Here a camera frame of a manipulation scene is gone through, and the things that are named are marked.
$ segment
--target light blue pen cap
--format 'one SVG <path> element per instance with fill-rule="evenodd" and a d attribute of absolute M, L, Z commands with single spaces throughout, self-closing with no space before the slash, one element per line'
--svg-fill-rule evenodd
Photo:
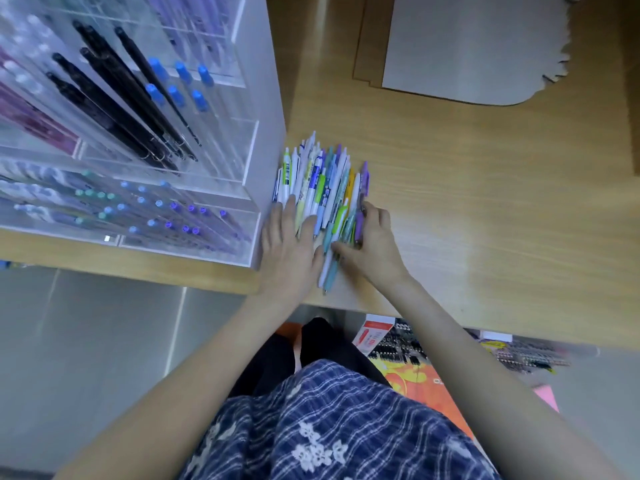
<path fill-rule="evenodd" d="M 169 79 L 169 73 L 166 71 L 166 69 L 158 59 L 156 59 L 155 57 L 149 58 L 149 65 L 151 66 L 151 69 L 154 70 L 156 76 L 158 76 L 158 79 L 160 79 L 160 81 L 166 82 Z"/>
<path fill-rule="evenodd" d="M 191 93 L 191 96 L 193 97 L 193 100 L 196 103 L 196 107 L 198 108 L 198 111 L 209 110 L 209 104 L 207 104 L 207 100 L 204 99 L 204 96 L 200 91 L 197 91 L 194 89 L 194 91 Z"/>
<path fill-rule="evenodd" d="M 173 99 L 173 102 L 175 103 L 176 106 L 178 107 L 185 106 L 186 102 L 184 100 L 184 96 L 178 90 L 178 88 L 176 88 L 175 86 L 169 86 L 167 90 L 169 91 L 169 95 L 171 96 L 171 99 Z"/>
<path fill-rule="evenodd" d="M 185 81 L 187 84 L 190 84 L 191 81 L 193 81 L 193 78 L 191 77 L 191 73 L 187 70 L 187 67 L 183 63 L 176 62 L 175 69 L 176 71 L 178 71 L 178 75 L 180 76 L 180 79 Z"/>
<path fill-rule="evenodd" d="M 164 96 L 160 94 L 160 91 L 158 91 L 158 88 L 156 88 L 154 84 L 147 84 L 145 86 L 145 89 L 151 96 L 151 101 L 158 104 L 158 106 L 160 107 L 164 106 L 164 104 L 166 103 L 166 101 L 164 100 Z"/>
<path fill-rule="evenodd" d="M 205 86 L 208 86 L 210 88 L 212 88 L 215 84 L 213 82 L 213 77 L 211 76 L 211 74 L 209 73 L 209 71 L 207 70 L 206 67 L 204 67 L 204 65 L 199 65 L 198 66 L 198 74 L 200 74 L 200 78 L 202 79 L 202 83 Z"/>

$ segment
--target pink pen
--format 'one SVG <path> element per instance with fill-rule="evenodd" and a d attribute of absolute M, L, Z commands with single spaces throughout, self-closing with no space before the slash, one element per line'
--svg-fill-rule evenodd
<path fill-rule="evenodd" d="M 362 226 L 364 224 L 364 214 L 362 213 L 362 203 L 364 197 L 369 195 L 369 170 L 367 168 L 367 162 L 362 164 L 362 170 L 360 170 L 360 193 L 358 195 L 358 209 L 356 211 L 356 244 L 362 244 Z"/>

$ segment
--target plaid shirt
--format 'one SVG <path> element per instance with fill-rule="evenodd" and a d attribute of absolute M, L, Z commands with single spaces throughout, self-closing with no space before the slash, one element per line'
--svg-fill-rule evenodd
<path fill-rule="evenodd" d="M 180 480 L 499 479 L 451 421 L 335 362 L 228 399 Z"/>

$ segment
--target hand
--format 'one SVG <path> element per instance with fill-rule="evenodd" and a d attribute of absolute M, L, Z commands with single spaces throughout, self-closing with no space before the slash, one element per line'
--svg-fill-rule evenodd
<path fill-rule="evenodd" d="M 276 203 L 262 228 L 262 263 L 258 293 L 278 300 L 292 313 L 315 285 L 322 271 L 322 246 L 314 253 L 316 216 L 309 216 L 296 237 L 296 200 L 289 197 L 282 210 Z"/>
<path fill-rule="evenodd" d="M 411 278 L 406 270 L 394 234 L 388 210 L 378 209 L 364 202 L 365 220 L 362 229 L 362 249 L 357 250 L 344 242 L 334 242 L 332 250 L 354 266 L 382 294 L 405 279 Z"/>

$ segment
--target red and white box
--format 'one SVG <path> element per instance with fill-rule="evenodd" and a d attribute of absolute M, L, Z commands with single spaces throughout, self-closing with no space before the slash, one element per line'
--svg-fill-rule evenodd
<path fill-rule="evenodd" d="M 367 314 L 364 318 L 364 325 L 360 327 L 356 338 L 353 339 L 353 345 L 364 355 L 369 355 L 395 324 L 394 317 Z"/>

